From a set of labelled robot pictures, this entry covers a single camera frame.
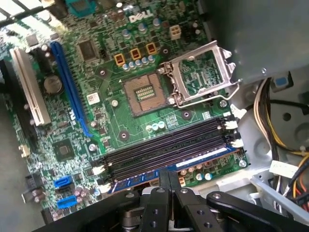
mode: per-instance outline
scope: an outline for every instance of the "capacitor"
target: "capacitor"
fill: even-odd
[[[60,94],[64,90],[60,78],[56,75],[48,76],[44,80],[44,88],[46,90],[46,93],[53,95]]]
[[[83,198],[86,197],[89,194],[89,192],[90,192],[89,189],[87,189],[87,188],[83,189],[83,191],[81,192],[81,197],[83,197]]]
[[[202,167],[203,167],[203,164],[197,165],[197,169],[202,169]]]
[[[180,175],[186,175],[187,174],[187,170],[182,170],[181,172],[180,172]]]
[[[135,65],[135,63],[134,63],[133,61],[131,61],[131,62],[129,63],[129,68],[130,68],[130,69],[135,69],[135,68],[136,68],[136,65]]]
[[[97,122],[97,121],[92,121],[92,122],[90,122],[90,126],[91,126],[92,128],[95,128],[95,127],[98,126],[98,122]]]
[[[193,27],[193,28],[197,28],[197,27],[198,27],[198,23],[197,23],[197,22],[194,22],[194,23],[192,24],[192,27]]]
[[[141,59],[141,62],[142,62],[143,64],[148,64],[148,59],[147,59],[146,57],[143,57],[143,58]]]
[[[158,122],[158,126],[159,126],[160,129],[165,128],[165,122],[164,121],[159,121]]]
[[[43,201],[45,198],[46,198],[46,195],[43,193],[43,194],[41,194],[41,195],[36,196],[36,197],[34,198],[34,202],[35,202],[35,203],[39,203],[39,202]]]
[[[88,147],[89,151],[96,151],[97,150],[97,146],[95,144],[90,144]]]
[[[194,172],[194,170],[195,170],[195,168],[191,167],[191,168],[188,169],[188,172],[192,173],[192,172]]]
[[[141,60],[140,60],[140,59],[137,59],[137,60],[135,61],[135,65],[136,65],[136,67],[141,67]]]
[[[76,201],[77,201],[77,203],[80,203],[80,202],[83,201],[83,199],[82,199],[81,197],[77,197],[77,198],[76,198]]]
[[[140,31],[142,34],[145,34],[146,31],[147,31],[147,28],[146,28],[145,24],[143,24],[143,23],[140,23],[139,26],[138,26],[138,28],[139,28],[139,31]]]
[[[153,63],[155,61],[155,57],[153,55],[149,55],[148,60],[150,63]]]
[[[50,52],[46,52],[46,53],[45,53],[45,57],[46,57],[46,58],[50,58],[50,57],[52,57],[52,54],[50,54]]]
[[[123,29],[123,30],[122,30],[122,36],[123,36],[124,38],[126,38],[126,39],[130,39],[131,33],[130,33],[130,31],[129,31],[128,29]]]
[[[47,44],[43,44],[43,45],[41,46],[41,49],[42,49],[42,51],[47,52],[47,51],[49,50],[49,47],[48,47]]]
[[[81,194],[82,191],[83,191],[82,187],[76,187],[75,190],[74,190],[74,196],[78,197]]]
[[[205,180],[211,180],[212,179],[212,174],[211,173],[206,173],[205,174]]]
[[[96,189],[95,192],[93,193],[95,196],[101,195],[101,192],[99,189]]]
[[[41,194],[43,194],[43,190],[41,188],[40,189],[35,189],[35,190],[32,191],[32,195],[34,197],[36,197],[38,195],[41,195]]]
[[[130,70],[129,66],[127,64],[124,64],[122,66],[122,69],[125,71],[125,72],[128,72]]]
[[[154,26],[155,28],[159,28],[159,27],[161,26],[161,20],[160,20],[159,18],[155,18],[155,19],[153,20],[153,26]]]
[[[202,179],[203,179],[203,175],[202,175],[201,173],[198,173],[198,174],[195,176],[195,178],[196,178],[197,180],[202,180]]]
[[[111,104],[112,104],[112,107],[117,107],[118,106],[118,101],[117,100],[112,100]]]
[[[157,131],[159,129],[159,125],[157,123],[154,123],[151,127],[154,131]]]
[[[147,125],[147,126],[146,126],[146,130],[147,130],[148,132],[151,132],[152,129],[153,129],[153,127],[152,127],[151,125]]]

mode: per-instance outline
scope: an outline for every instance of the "blue pcie slot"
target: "blue pcie slot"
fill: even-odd
[[[55,188],[61,188],[61,187],[71,184],[72,182],[73,182],[72,177],[68,175],[58,180],[54,180],[54,186]]]
[[[76,205],[77,203],[78,202],[75,196],[69,196],[69,197],[66,197],[64,199],[57,201],[57,207],[58,209],[65,209],[65,208],[70,208]]]
[[[51,42],[50,45],[51,45],[51,49],[53,51],[53,54],[55,56],[55,59],[58,65],[58,71],[60,73],[61,80],[64,85],[64,89],[69,98],[69,101],[73,109],[73,112],[76,116],[76,119],[80,122],[82,129],[84,131],[84,134],[87,137],[92,137],[92,134],[89,133],[87,124],[84,119],[82,103],[81,103],[81,100],[79,99],[78,92],[74,84],[72,74],[69,70],[67,61],[65,59],[62,46],[58,42]]]
[[[226,154],[236,152],[237,148],[231,147],[229,145],[223,146],[221,148],[218,148],[216,150],[212,150],[209,152],[205,152],[203,155],[197,156],[195,158],[189,158],[185,161],[179,162],[177,164],[170,165],[166,167],[169,171],[179,171],[188,167],[196,166],[200,163],[205,163],[209,160],[220,158]],[[110,190],[109,194],[122,191],[124,189],[131,188],[136,185],[140,185],[144,182],[148,182],[154,179],[157,179],[159,177],[159,170],[155,170],[152,172],[147,172],[140,174],[135,177],[128,178],[123,181],[119,181],[115,184],[115,186]]]

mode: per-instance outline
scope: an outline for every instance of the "green circuit board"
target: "green circuit board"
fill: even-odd
[[[228,105],[220,106],[221,99],[214,99],[182,110],[169,105],[167,98],[172,91],[170,80],[156,72],[161,62],[209,42],[203,22],[198,16],[196,2],[190,0],[124,1],[124,3],[128,2],[131,3],[132,8],[121,14],[118,8],[104,10],[98,6],[94,14],[86,17],[76,18],[69,14],[56,25],[42,22],[57,35],[56,39],[46,37],[41,30],[29,28],[23,22],[18,23],[29,32],[36,34],[39,40],[38,46],[49,44],[53,40],[62,44],[82,102],[87,127],[93,135],[91,138],[84,135],[65,91],[58,94],[46,92],[44,89],[46,76],[41,72],[37,60],[31,58],[52,121],[48,125],[36,128],[39,138],[38,149],[36,152],[31,151],[31,154],[25,157],[29,172],[38,173],[42,178],[46,197],[41,204],[43,208],[57,212],[56,202],[70,193],[56,194],[53,181],[66,175],[73,177],[75,186],[90,190],[84,201],[61,211],[54,219],[59,219],[108,196],[108,194],[94,195],[99,186],[97,180],[101,176],[93,175],[90,161],[120,148],[139,144],[230,112]],[[143,11],[148,15],[151,13],[151,16],[141,21],[130,22],[131,15]],[[161,26],[154,25],[155,18],[160,19]],[[145,32],[141,32],[139,28],[141,22],[147,28]],[[177,40],[171,40],[169,34],[169,27],[174,25],[179,25],[182,29],[181,38]],[[124,37],[125,29],[129,31],[129,37]],[[153,62],[148,61],[147,64],[130,70],[125,70],[122,62],[121,65],[117,64],[119,54],[124,64],[135,63],[132,50],[136,48],[139,50],[140,59],[148,57],[148,44],[153,44],[156,50],[152,53]],[[13,47],[29,49],[25,36],[19,34],[2,37],[1,59],[12,61],[9,49]],[[59,76],[55,61],[51,60],[51,66],[53,73]],[[196,94],[201,87],[210,87],[221,81],[211,53],[206,53],[194,62],[185,61],[181,64],[181,71],[191,95]],[[156,83],[144,85],[137,82],[140,86],[132,88],[136,84],[134,81],[138,78],[150,80],[151,75],[153,75],[152,80],[157,80]],[[220,90],[219,93],[225,95],[224,90]],[[145,99],[148,100],[154,96],[158,98],[155,106],[143,105]],[[10,97],[5,95],[5,98],[18,141],[21,145],[30,147],[24,138]],[[63,146],[67,148],[65,155],[60,150]],[[221,171],[215,177],[241,169],[234,165],[239,159],[240,154],[231,155],[230,161],[233,164],[222,165],[219,168]],[[188,186],[199,184],[197,181],[191,181],[191,177],[188,177],[187,183]]]

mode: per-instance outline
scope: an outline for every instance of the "yellow wire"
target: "yellow wire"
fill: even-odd
[[[299,163],[298,167],[300,167],[301,165],[303,165],[303,163],[309,158],[309,155],[306,155],[301,162]],[[296,180],[293,183],[293,198],[296,197]]]

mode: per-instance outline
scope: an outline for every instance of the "pcie slot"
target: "pcie slot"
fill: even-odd
[[[224,117],[210,119],[208,121],[192,125],[188,128],[184,128],[171,132],[169,134],[162,135],[160,137],[156,137],[139,145],[134,145],[132,147],[110,153],[107,155],[107,159],[112,163],[116,163],[119,160],[125,160],[126,158],[130,158],[134,154],[151,151],[153,149],[163,147],[166,144],[169,144],[170,141],[181,141],[185,136],[191,133],[196,133],[197,131],[199,131],[200,133],[206,133],[207,131],[203,131],[204,128],[212,129],[212,126],[214,126],[215,128],[217,128],[218,126],[223,128],[223,123],[226,120],[227,119]]]
[[[25,139],[29,142],[30,149],[36,150],[36,142],[38,140],[35,128],[30,125],[31,116],[25,111],[26,104],[22,89],[19,87],[17,76],[15,75],[13,66],[10,62],[0,60],[0,70],[2,72],[5,86],[11,96],[13,109],[17,114],[17,118]]]
[[[48,115],[47,107],[41,94],[28,54],[19,48],[11,49],[10,53],[35,125],[41,126],[51,123],[51,119]]]
[[[75,114],[75,117],[80,122],[84,134],[87,137],[92,137],[92,134],[90,134],[88,131],[88,127],[84,118],[82,103],[78,96],[78,92],[74,84],[72,74],[69,70],[67,61],[65,59],[62,46],[58,42],[51,42],[50,45],[57,62],[58,71],[60,73],[60,77],[63,82],[65,92],[70,100],[70,104]]]
[[[183,159],[201,154],[204,151],[215,149],[225,145],[225,141],[220,136],[202,141],[191,146],[183,147],[170,153],[161,154],[147,161],[136,163],[134,166],[125,167],[122,170],[115,170],[113,177],[122,180],[131,176],[141,174],[154,169],[163,168],[177,163]]]
[[[147,147],[144,150],[137,152],[136,154],[124,153],[123,159],[118,158],[116,161],[108,160],[108,162],[111,162],[112,165],[115,166],[119,163],[123,163],[124,161],[127,162],[131,159],[136,160],[136,159],[139,159],[139,158],[142,158],[142,157],[147,157],[147,156],[151,155],[154,152],[154,150],[163,148],[165,146],[171,147],[171,146],[177,145],[179,143],[183,144],[183,143],[192,141],[195,138],[197,138],[197,137],[199,137],[199,136],[201,136],[205,133],[212,134],[212,133],[215,133],[215,132],[219,132],[217,127],[218,127],[217,125],[211,125],[209,127],[201,125],[198,130],[191,131],[188,134],[183,134],[180,137],[169,138],[169,139],[165,139],[165,140],[158,139],[159,141],[161,141],[161,143],[158,144],[158,145]]]

